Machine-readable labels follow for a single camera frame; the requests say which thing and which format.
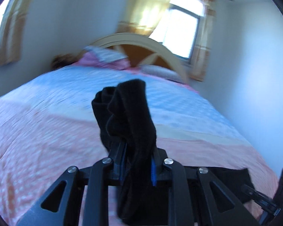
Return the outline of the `striped pillow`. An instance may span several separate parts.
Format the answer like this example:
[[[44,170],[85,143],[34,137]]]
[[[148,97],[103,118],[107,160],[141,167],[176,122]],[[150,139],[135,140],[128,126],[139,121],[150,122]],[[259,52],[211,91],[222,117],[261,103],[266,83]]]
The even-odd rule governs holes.
[[[169,81],[178,82],[182,84],[185,83],[178,73],[161,66],[142,65],[139,67],[139,70],[147,75],[160,77]]]

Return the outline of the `pink blue dotted bedspread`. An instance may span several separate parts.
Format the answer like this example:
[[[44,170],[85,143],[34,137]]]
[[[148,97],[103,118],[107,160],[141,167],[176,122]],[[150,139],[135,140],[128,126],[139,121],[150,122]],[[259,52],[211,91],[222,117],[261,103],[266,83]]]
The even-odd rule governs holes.
[[[92,100],[105,87],[139,79],[126,113],[111,102],[119,93]],[[107,155],[100,134],[140,141],[149,139],[147,106],[156,144],[187,166],[246,168],[254,188],[274,196],[278,178],[255,148],[211,103],[191,87],[129,70],[67,66],[43,74],[0,97],[0,216],[16,225],[22,215],[70,166],[91,166]]]

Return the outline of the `window behind headboard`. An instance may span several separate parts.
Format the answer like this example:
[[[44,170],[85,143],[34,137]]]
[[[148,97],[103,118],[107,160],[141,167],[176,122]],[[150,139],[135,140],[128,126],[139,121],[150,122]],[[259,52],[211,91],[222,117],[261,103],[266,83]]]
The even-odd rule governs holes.
[[[204,0],[170,0],[168,10],[149,37],[187,61],[192,56],[204,14]]]

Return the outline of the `brown plush toy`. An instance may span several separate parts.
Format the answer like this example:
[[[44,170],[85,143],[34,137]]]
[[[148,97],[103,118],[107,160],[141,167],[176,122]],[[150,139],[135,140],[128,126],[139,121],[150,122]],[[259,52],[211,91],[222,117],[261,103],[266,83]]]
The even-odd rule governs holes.
[[[56,55],[54,56],[50,68],[51,70],[58,70],[60,68],[63,68],[65,66],[69,66],[71,64],[74,64],[78,62],[78,60],[81,58],[80,55],[73,55],[73,54],[64,54],[64,55]]]

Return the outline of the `black pants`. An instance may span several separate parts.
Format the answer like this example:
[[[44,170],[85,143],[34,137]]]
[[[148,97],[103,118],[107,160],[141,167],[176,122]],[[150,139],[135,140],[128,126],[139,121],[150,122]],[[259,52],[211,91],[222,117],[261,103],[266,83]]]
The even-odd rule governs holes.
[[[118,217],[127,225],[153,225],[152,158],[158,147],[145,82],[134,79],[106,87],[91,104],[108,153],[123,151],[117,189]]]

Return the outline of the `beige right headboard curtain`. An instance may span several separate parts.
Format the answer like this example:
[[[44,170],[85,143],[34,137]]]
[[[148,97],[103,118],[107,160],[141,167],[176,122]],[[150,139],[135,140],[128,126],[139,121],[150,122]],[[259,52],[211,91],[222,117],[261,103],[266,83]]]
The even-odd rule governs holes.
[[[204,6],[205,12],[199,22],[190,70],[190,78],[199,82],[203,82],[205,78],[211,52],[213,25],[216,18],[215,0],[204,0]]]

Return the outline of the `grey floral pillow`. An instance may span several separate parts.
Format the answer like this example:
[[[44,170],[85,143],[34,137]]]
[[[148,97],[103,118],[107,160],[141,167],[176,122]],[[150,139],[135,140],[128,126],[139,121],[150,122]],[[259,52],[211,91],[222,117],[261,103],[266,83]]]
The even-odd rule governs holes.
[[[104,62],[104,63],[111,63],[114,61],[128,58],[126,54],[109,48],[94,47],[90,45],[85,47],[84,50],[86,52],[93,54],[100,62]]]

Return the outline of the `folded pink blanket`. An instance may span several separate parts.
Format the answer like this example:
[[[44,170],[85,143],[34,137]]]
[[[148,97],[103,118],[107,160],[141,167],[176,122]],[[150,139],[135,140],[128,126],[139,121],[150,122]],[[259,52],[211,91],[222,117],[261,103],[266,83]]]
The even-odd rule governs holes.
[[[130,61],[126,59],[119,59],[109,63],[100,62],[99,59],[95,56],[94,53],[86,52],[80,60],[73,63],[75,66],[88,66],[96,68],[109,68],[114,70],[126,70],[130,65]]]

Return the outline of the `cream wooden headboard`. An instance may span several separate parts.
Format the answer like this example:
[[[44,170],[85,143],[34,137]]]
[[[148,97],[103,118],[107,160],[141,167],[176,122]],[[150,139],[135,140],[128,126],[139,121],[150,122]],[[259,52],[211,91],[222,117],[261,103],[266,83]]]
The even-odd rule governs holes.
[[[180,60],[166,47],[155,40],[134,34],[116,33],[102,37],[91,43],[95,47],[113,48],[126,54],[131,67],[157,65],[176,72],[187,84],[189,77]]]

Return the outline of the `beige headboard curtain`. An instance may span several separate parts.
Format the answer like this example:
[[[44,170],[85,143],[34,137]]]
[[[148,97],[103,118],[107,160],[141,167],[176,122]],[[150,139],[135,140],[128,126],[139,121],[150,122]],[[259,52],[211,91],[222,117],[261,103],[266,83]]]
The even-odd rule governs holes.
[[[205,12],[199,22],[190,70],[190,78],[199,82],[203,82],[205,78],[211,52],[213,25],[216,18],[215,0],[204,0],[204,6]]]
[[[170,0],[127,0],[117,32],[150,36],[169,5]]]

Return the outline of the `beige side curtain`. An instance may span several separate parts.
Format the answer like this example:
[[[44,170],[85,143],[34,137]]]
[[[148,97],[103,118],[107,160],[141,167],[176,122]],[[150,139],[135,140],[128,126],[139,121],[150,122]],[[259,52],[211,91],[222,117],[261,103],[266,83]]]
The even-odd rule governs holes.
[[[21,59],[24,27],[32,0],[9,0],[0,26],[0,65]]]

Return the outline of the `beige left headboard curtain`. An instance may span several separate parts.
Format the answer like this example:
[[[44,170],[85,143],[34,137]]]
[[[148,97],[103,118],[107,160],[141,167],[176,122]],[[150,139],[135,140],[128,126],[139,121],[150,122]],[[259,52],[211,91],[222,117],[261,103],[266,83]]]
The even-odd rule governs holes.
[[[170,0],[127,0],[117,32],[150,36],[169,5]]]

